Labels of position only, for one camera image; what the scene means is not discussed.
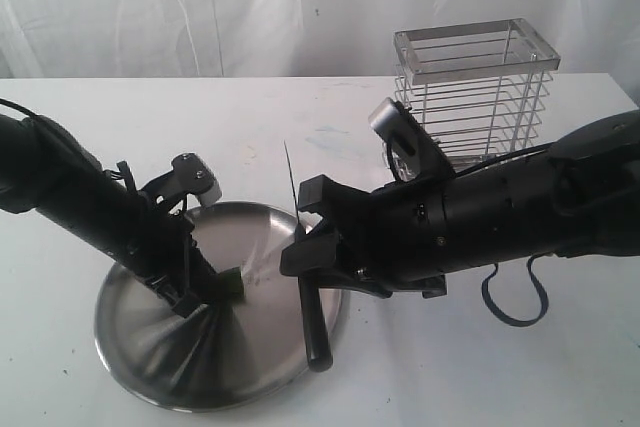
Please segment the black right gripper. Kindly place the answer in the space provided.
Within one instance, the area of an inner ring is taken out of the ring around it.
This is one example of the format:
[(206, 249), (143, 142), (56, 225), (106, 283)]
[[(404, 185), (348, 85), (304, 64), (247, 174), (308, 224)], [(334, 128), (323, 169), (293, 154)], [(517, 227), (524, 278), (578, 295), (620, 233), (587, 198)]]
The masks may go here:
[(303, 181), (298, 208), (338, 231), (301, 235), (281, 253), (280, 273), (317, 288), (389, 298), (439, 295), (460, 269), (457, 181), (412, 181), (366, 192), (326, 175)]

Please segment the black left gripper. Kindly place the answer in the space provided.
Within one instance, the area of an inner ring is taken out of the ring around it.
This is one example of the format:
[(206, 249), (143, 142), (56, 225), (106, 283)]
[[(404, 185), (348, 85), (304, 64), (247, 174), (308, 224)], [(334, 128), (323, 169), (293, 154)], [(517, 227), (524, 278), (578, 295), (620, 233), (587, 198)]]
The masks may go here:
[(202, 303), (219, 301), (223, 285), (192, 237), (193, 223), (170, 210), (203, 191), (177, 182), (149, 182), (137, 192), (133, 231), (114, 257), (182, 318)]

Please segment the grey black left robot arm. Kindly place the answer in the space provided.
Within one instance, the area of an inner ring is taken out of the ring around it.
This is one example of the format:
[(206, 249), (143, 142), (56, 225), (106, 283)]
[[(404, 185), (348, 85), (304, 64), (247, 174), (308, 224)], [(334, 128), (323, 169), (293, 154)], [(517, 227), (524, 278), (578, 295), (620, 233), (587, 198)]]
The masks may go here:
[(59, 124), (44, 118), (1, 118), (1, 208), (38, 213), (108, 255), (186, 317), (223, 301), (233, 283), (198, 249), (193, 223), (172, 208), (189, 195), (205, 206), (220, 198), (217, 181), (194, 153), (175, 157), (171, 171), (135, 186), (113, 179)]

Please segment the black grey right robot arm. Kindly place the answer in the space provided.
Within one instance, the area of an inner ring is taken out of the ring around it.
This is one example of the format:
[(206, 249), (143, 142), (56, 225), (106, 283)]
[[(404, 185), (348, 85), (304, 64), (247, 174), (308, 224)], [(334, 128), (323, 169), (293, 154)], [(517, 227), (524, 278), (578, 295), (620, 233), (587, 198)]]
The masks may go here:
[(320, 288), (441, 296), (449, 273), (533, 255), (639, 252), (639, 114), (600, 119), (556, 142), (462, 172), (422, 131), (393, 134), (418, 176), (372, 192), (320, 175), (299, 190), (320, 223), (280, 271)]

